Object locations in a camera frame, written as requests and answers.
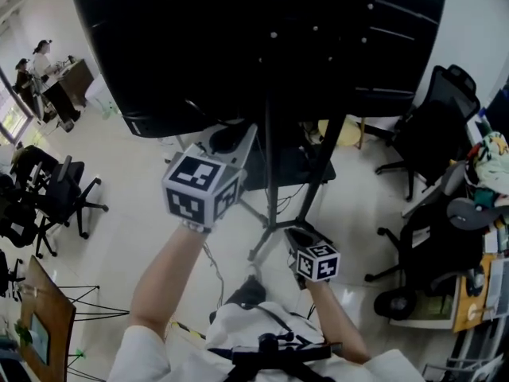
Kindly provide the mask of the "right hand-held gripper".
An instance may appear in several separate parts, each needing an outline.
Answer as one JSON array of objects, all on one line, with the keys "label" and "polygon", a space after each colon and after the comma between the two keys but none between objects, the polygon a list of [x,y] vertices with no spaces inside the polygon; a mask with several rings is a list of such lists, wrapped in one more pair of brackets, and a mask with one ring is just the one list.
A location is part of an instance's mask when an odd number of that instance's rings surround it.
[{"label": "right hand-held gripper", "polygon": [[329,238],[300,228],[286,228],[284,233],[288,252],[294,257],[293,273],[300,290],[307,288],[307,281],[329,281],[338,275],[340,253],[329,245]]}]

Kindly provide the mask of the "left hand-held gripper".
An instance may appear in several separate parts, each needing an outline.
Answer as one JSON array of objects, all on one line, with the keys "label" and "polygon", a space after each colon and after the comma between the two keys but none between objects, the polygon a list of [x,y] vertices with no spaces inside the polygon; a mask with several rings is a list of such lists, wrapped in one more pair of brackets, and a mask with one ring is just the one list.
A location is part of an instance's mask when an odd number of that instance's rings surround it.
[{"label": "left hand-held gripper", "polygon": [[242,169],[253,146],[258,127],[254,123],[215,125],[204,130],[197,145],[175,153],[161,180],[168,213],[196,232],[209,233],[216,221],[238,202]]}]

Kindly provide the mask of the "person's left forearm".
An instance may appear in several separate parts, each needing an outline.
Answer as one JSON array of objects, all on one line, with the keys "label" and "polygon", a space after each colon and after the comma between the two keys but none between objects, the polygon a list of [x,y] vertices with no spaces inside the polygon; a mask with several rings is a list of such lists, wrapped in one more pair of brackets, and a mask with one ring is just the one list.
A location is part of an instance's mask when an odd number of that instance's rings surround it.
[{"label": "person's left forearm", "polygon": [[165,336],[207,237],[206,232],[184,225],[174,231],[134,289],[131,325],[151,329],[160,338]]}]

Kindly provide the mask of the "person's right forearm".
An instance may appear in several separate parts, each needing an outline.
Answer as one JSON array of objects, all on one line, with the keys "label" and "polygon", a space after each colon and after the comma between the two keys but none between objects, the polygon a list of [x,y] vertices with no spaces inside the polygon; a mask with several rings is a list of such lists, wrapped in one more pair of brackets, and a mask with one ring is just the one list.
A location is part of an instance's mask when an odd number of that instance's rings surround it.
[{"label": "person's right forearm", "polygon": [[361,333],[344,311],[327,282],[311,282],[306,287],[316,307],[324,338],[329,343],[342,345],[342,356],[357,364],[371,359]]}]

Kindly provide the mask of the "black wheeled TV stand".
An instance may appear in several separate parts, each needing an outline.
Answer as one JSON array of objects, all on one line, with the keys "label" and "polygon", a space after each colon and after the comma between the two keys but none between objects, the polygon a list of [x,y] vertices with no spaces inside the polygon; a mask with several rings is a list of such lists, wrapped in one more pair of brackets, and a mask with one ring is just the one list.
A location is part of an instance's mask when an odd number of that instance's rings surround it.
[{"label": "black wheeled TV stand", "polygon": [[272,91],[267,92],[266,109],[264,115],[265,123],[265,160],[266,160],[266,179],[268,191],[268,215],[261,219],[262,226],[265,228],[260,241],[249,251],[247,260],[254,262],[257,254],[262,249],[267,240],[278,230],[296,227],[317,236],[319,240],[330,242],[331,240],[321,232],[318,232],[311,225],[306,217],[311,205],[317,195],[320,185],[324,182],[327,165],[332,157],[332,153],[336,147],[337,139],[344,125],[346,114],[342,111],[336,113],[329,121],[325,133],[324,141],[317,157],[317,166],[311,173],[309,179],[309,187],[305,193],[300,212],[297,217],[292,220],[278,221],[278,190],[279,190],[279,162],[281,158],[280,140],[277,138],[276,128],[281,124],[281,118],[278,114],[277,100]]}]

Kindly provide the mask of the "person's black shoe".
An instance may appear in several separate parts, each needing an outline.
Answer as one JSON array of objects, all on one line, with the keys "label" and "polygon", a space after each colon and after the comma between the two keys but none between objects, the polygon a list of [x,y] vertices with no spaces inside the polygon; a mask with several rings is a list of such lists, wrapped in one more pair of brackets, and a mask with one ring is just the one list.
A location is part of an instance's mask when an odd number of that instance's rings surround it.
[{"label": "person's black shoe", "polygon": [[266,296],[266,288],[258,278],[255,275],[249,275],[243,285],[226,301],[226,304],[257,306],[266,301]]}]

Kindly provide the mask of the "person's white shirt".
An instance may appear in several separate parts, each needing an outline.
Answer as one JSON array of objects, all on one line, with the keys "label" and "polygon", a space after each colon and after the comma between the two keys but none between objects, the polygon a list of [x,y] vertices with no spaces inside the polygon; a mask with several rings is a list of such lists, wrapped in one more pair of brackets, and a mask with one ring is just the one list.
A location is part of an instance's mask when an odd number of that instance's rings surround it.
[{"label": "person's white shirt", "polygon": [[[207,331],[204,349],[171,368],[162,339],[152,330],[133,325],[126,329],[107,382],[226,382],[234,368],[216,349],[254,348],[264,333],[281,335],[286,330],[321,343],[317,327],[274,302],[245,310],[236,304],[222,306]],[[327,382],[425,382],[421,373],[397,349],[365,364],[338,356],[313,361],[309,367]]]}]

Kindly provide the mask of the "large black television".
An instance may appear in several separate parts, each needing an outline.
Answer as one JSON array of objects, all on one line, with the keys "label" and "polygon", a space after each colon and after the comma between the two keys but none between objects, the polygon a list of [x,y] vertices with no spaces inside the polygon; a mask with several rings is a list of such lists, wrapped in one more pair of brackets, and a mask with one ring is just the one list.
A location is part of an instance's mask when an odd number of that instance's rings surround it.
[{"label": "large black television", "polygon": [[130,132],[411,106],[445,0],[73,0]]}]

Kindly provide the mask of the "yellow round stool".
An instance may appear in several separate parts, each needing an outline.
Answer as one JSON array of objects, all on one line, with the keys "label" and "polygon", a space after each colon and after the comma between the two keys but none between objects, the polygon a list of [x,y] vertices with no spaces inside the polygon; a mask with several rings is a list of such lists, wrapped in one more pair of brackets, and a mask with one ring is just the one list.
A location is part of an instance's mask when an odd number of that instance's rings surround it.
[{"label": "yellow round stool", "polygon": [[[328,120],[320,120],[318,122],[318,131],[320,133],[320,142],[324,140],[325,133],[328,129]],[[337,146],[362,146],[363,130],[355,121],[346,118],[344,120],[340,135],[336,141]]]}]

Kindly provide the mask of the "green plastic bottle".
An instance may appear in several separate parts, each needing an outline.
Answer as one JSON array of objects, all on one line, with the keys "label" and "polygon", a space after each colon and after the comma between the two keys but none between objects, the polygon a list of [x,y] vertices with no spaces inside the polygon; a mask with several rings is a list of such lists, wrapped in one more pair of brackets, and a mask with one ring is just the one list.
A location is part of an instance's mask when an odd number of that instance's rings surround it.
[{"label": "green plastic bottle", "polygon": [[98,99],[97,103],[102,112],[103,120],[113,118],[120,114],[119,109],[114,101]]}]

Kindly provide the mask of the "grey and black office chair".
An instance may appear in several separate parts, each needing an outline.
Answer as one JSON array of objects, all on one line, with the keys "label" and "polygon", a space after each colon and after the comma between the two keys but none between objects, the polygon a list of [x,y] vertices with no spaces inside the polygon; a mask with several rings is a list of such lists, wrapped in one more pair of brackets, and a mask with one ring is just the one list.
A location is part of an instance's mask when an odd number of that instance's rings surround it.
[{"label": "grey and black office chair", "polygon": [[486,186],[476,187],[491,206],[471,197],[458,197],[469,178],[475,174],[469,160],[456,162],[441,180],[441,196],[429,205],[414,210],[398,236],[380,227],[378,235],[387,237],[398,252],[395,266],[364,279],[373,283],[395,272],[401,272],[403,284],[381,293],[374,303],[377,315],[393,321],[408,319],[418,306],[418,295],[445,297],[448,283],[462,276],[476,281],[476,269],[483,258],[482,238],[486,229],[498,219],[509,218],[509,201]]}]

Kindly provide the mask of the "white box appliance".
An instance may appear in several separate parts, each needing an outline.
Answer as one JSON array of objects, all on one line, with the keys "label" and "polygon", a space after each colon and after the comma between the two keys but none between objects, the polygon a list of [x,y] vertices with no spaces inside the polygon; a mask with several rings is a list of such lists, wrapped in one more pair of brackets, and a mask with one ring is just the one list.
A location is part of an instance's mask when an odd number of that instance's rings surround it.
[{"label": "white box appliance", "polygon": [[99,74],[90,84],[85,92],[85,99],[94,108],[100,110],[97,100],[111,100],[111,94],[107,84],[101,74]]}]

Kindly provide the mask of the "yellow and black tape strip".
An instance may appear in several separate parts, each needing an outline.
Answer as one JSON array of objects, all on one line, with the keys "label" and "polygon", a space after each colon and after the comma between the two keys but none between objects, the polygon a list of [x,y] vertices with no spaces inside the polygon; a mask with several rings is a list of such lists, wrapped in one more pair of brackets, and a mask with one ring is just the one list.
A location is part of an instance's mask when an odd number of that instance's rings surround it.
[{"label": "yellow and black tape strip", "polygon": [[200,338],[201,340],[205,340],[205,339],[206,339],[206,336],[205,336],[204,334],[202,334],[202,333],[200,333],[200,332],[198,332],[198,331],[196,331],[196,330],[194,330],[194,329],[192,329],[192,328],[187,327],[187,325],[185,325],[185,324],[183,324],[183,323],[181,323],[181,322],[179,322],[179,321],[171,320],[171,321],[169,322],[169,324],[170,324],[171,326],[176,326],[176,327],[178,327],[179,329],[182,329],[182,330],[184,330],[185,332],[187,332],[187,333],[189,333],[189,334],[191,334],[191,335],[193,335],[193,336],[195,336],[195,337]]}]

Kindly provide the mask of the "black mesh office chair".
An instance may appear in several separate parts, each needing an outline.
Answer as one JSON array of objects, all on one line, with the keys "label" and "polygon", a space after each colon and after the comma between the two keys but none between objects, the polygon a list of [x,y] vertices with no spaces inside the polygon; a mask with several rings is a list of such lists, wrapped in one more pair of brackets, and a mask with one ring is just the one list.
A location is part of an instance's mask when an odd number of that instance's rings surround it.
[{"label": "black mesh office chair", "polygon": [[414,178],[434,185],[449,162],[464,152],[466,124],[480,109],[474,79],[460,66],[433,68],[429,88],[421,105],[404,115],[388,144],[401,157],[399,162],[375,170],[404,169],[408,173],[407,201],[414,197]]}]

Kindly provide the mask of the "brown wooden cabinet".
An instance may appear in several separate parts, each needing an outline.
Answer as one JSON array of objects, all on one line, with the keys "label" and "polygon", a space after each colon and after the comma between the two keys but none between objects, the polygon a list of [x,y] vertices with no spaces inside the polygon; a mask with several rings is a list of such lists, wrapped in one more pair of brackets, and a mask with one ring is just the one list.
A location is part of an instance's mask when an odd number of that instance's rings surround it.
[{"label": "brown wooden cabinet", "polygon": [[59,81],[74,105],[85,107],[85,94],[94,78],[85,60],[77,60],[65,66],[59,75]]}]

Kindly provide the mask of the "orange wooden board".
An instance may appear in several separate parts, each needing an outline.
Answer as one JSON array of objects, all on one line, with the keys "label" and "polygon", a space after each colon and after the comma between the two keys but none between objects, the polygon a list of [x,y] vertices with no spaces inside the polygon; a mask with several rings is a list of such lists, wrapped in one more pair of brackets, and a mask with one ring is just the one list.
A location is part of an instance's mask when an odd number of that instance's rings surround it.
[{"label": "orange wooden board", "polygon": [[465,277],[460,278],[460,294],[453,324],[454,333],[472,329],[483,322],[484,313],[487,311],[485,303],[488,295],[491,262],[495,258],[496,255],[494,254],[485,254],[480,262],[484,269],[484,285],[478,296],[469,296],[466,287],[467,279]]}]

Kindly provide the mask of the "silver laptop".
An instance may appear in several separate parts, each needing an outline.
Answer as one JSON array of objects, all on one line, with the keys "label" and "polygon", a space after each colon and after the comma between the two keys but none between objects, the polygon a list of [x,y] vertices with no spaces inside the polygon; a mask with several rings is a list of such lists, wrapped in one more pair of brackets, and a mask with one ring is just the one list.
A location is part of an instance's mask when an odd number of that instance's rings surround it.
[{"label": "silver laptop", "polygon": [[491,262],[485,309],[484,321],[509,315],[509,258]]}]

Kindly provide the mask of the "pile of patterned clothes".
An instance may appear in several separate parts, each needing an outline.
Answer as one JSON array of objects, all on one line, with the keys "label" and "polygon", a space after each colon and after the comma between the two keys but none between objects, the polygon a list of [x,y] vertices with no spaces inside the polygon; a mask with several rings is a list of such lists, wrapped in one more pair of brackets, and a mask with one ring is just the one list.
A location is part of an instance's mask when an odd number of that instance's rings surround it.
[{"label": "pile of patterned clothes", "polygon": [[476,211],[509,206],[509,145],[491,131],[468,153],[464,173]]}]

